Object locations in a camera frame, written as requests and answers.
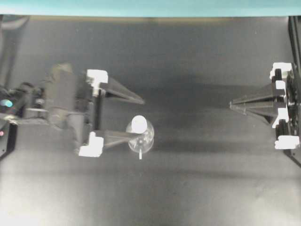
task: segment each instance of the teal background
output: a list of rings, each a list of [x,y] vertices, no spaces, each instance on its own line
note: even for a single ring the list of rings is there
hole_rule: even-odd
[[[301,15],[301,0],[0,0],[0,14],[120,17]]]

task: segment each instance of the black cable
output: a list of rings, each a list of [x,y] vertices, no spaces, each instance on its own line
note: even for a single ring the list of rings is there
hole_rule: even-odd
[[[299,22],[297,16],[289,17],[289,33],[293,51],[294,62],[297,65],[298,71],[301,72],[301,49],[299,40]]]

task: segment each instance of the black tabletop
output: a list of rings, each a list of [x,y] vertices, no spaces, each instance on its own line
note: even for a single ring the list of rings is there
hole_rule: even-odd
[[[139,160],[127,144],[78,157],[70,131],[20,126],[0,161],[0,219],[35,226],[297,226],[301,169],[274,149],[275,132],[230,100],[293,60],[288,18],[33,16],[4,30],[9,86],[38,84],[54,64],[107,70],[145,105],[105,100],[102,129],[138,114],[155,129]]]

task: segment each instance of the white ball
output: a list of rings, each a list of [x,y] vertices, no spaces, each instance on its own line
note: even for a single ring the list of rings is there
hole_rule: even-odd
[[[147,129],[147,121],[142,115],[137,115],[132,119],[132,132],[142,134]]]

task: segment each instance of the blue light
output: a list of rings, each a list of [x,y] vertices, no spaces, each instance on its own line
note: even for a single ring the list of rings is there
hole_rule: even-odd
[[[10,100],[4,99],[4,100],[0,101],[0,105],[1,106],[6,106],[6,107],[12,107],[13,102],[11,102]]]

